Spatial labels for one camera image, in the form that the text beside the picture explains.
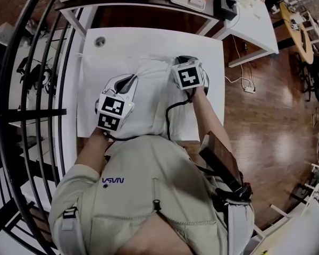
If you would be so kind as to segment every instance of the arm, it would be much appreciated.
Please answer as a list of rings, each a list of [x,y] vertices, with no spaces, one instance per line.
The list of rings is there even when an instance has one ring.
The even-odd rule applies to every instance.
[[[73,165],[60,181],[52,199],[49,224],[53,232],[55,221],[75,203],[81,208],[83,194],[100,178],[106,162],[104,153],[108,138],[96,128]]]
[[[197,119],[200,141],[203,141],[204,136],[209,131],[212,131],[214,135],[228,149],[228,151],[231,152],[232,149],[230,146],[229,137],[220,120],[214,113],[213,107],[204,93],[203,86],[196,88],[196,93],[192,100],[192,103]]]
[[[89,166],[100,175],[106,165],[104,153],[107,146],[108,138],[104,136],[102,129],[96,128],[79,154],[75,164]]]

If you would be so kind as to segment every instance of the beige jacket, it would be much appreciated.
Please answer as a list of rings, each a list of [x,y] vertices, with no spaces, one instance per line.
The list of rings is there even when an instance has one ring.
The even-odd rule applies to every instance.
[[[88,254],[116,254],[159,211],[196,254],[228,254],[224,216],[215,211],[203,175],[183,148],[142,136],[114,144],[109,152],[102,175],[74,165],[61,180],[49,215],[51,231],[77,202]]]

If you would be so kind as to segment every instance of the black metal railing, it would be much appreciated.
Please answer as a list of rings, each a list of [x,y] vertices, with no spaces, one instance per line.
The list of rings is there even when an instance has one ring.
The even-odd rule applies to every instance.
[[[50,163],[52,168],[52,178],[55,183],[55,186],[58,185],[60,181],[60,177],[58,174],[58,168],[56,167],[56,160],[55,160],[55,152],[54,152],[54,144],[53,144],[53,119],[55,117],[58,118],[58,150],[59,150],[59,161],[58,165],[60,165],[62,175],[65,175],[65,167],[64,167],[64,159],[63,159],[63,146],[62,146],[62,116],[66,114],[66,109],[62,108],[62,98],[63,98],[63,88],[64,88],[64,81],[65,81],[65,73],[66,73],[66,66],[69,60],[69,54],[71,49],[71,44],[74,38],[75,30],[73,29],[69,38],[67,39],[68,45],[65,51],[61,72],[61,78],[57,78],[57,68],[59,66],[60,57],[62,56],[62,46],[64,44],[64,39],[66,32],[68,30],[69,24],[66,22],[63,25],[61,36],[58,39],[58,46],[56,48],[56,54],[54,56],[54,63],[52,67],[51,77],[50,77],[50,86],[48,91],[48,107],[47,109],[41,108],[41,96],[43,90],[43,76],[44,70],[47,67],[47,59],[49,55],[49,50],[51,47],[51,43],[53,41],[55,32],[57,31],[59,24],[61,23],[62,15],[60,12],[57,12],[54,18],[54,22],[52,27],[49,31],[46,46],[44,49],[43,57],[40,62],[40,71],[38,73],[38,78],[36,82],[36,103],[35,109],[29,110],[27,109],[27,98],[28,98],[28,91],[29,91],[29,77],[31,76],[31,68],[32,68],[32,61],[35,60],[34,55],[36,52],[38,41],[40,40],[41,31],[46,23],[47,18],[49,17],[50,13],[54,11],[54,4],[56,0],[49,0],[48,4],[42,14],[41,19],[39,20],[39,24],[37,29],[35,30],[35,34],[33,36],[33,40],[31,41],[29,55],[26,62],[26,68],[24,71],[24,76],[22,78],[22,91],[21,91],[21,102],[20,102],[20,109],[9,109],[9,100],[10,100],[10,87],[12,82],[12,73],[14,71],[13,65],[16,59],[16,54],[19,50],[19,44],[21,39],[23,38],[24,30],[26,27],[27,22],[30,20],[33,11],[38,5],[40,0],[28,0],[20,17],[15,26],[14,34],[8,44],[6,49],[6,53],[3,60],[3,67],[1,72],[1,82],[0,82],[0,157],[2,160],[2,168],[4,170],[6,184],[8,186],[10,196],[14,200],[17,209],[19,210],[19,217],[16,217],[11,223],[4,227],[3,230],[6,231],[12,238],[16,241],[24,245],[30,251],[34,252],[35,254],[44,254],[40,252],[35,247],[23,243],[21,239],[17,239],[16,235],[12,235],[11,229],[13,227],[17,227],[16,223],[19,220],[23,220],[28,228],[30,229],[31,233],[27,232],[26,230],[17,227],[20,231],[25,231],[29,236],[33,237],[38,241],[41,247],[45,250],[47,254],[55,254],[52,248],[56,248],[50,241],[47,241],[44,237],[45,232],[40,229],[35,221],[35,218],[30,212],[31,203],[27,203],[26,199],[20,189],[21,182],[14,176],[14,164],[16,159],[19,157],[17,155],[16,150],[14,150],[14,146],[10,142],[10,132],[7,130],[8,126],[12,122],[21,122],[21,147],[23,149],[23,162],[24,162],[24,169],[26,169],[26,174],[28,181],[31,185],[31,189],[33,192],[33,196],[36,202],[36,207],[38,208],[42,219],[44,220],[49,231],[49,224],[48,224],[48,213],[44,209],[43,203],[41,202],[36,182],[34,179],[35,164],[30,160],[29,156],[29,142],[28,142],[28,134],[27,134],[27,120],[35,120],[36,126],[36,142],[37,142],[37,152],[38,152],[38,160],[40,166],[40,174],[43,179],[44,187],[47,194],[47,199],[51,203],[52,202],[52,192],[49,186],[49,173],[46,175],[46,170],[49,171],[50,169],[46,169],[46,165],[44,163],[44,152],[41,146],[41,142],[43,137],[41,136],[41,119],[47,118],[48,120],[48,141],[49,141],[49,154],[50,154]],[[82,9],[79,10],[77,14],[77,18],[80,17]],[[54,103],[54,96],[55,90],[58,91],[58,103]]]
[[[33,202],[28,204],[28,207],[32,207]],[[21,214],[16,207],[16,204],[13,200],[9,183],[7,181],[6,174],[3,171],[3,165],[0,160],[0,232],[4,231],[8,234],[11,238],[15,239],[19,242],[22,246],[27,248],[28,250],[34,252],[35,254],[43,255],[44,253],[32,246],[31,244],[27,243],[23,238],[29,237],[31,239],[35,239],[34,235],[28,232],[26,229],[22,228],[18,225],[19,221],[24,221],[22,219]],[[21,233],[25,234],[17,234],[14,232],[14,229],[18,229]]]

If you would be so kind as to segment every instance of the jacket zipper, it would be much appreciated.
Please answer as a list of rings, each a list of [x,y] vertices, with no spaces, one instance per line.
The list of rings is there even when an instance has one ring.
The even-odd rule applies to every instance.
[[[196,222],[178,222],[178,221],[168,217],[166,214],[164,214],[162,212],[161,201],[159,199],[158,179],[157,178],[153,178],[153,193],[154,193],[154,200],[153,200],[154,212],[158,213],[158,214],[161,214],[163,217],[165,217],[165,219],[167,219],[168,221],[170,221],[170,222],[172,222],[174,224],[178,224],[178,225],[198,225],[198,224],[215,224],[215,222],[216,222],[214,220],[196,221]]]
[[[119,216],[119,215],[107,215],[107,214],[99,214],[96,215],[95,217],[107,217],[107,218],[115,218],[115,219],[124,219],[124,220],[132,220],[132,219],[140,219],[140,218],[145,218],[149,217],[156,213],[154,210],[148,214],[145,215],[139,215],[139,216]]]

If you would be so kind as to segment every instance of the black box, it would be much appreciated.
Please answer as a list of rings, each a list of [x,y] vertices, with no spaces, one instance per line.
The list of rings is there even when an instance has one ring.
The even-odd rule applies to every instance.
[[[235,0],[214,0],[214,16],[220,19],[233,20],[238,15]]]

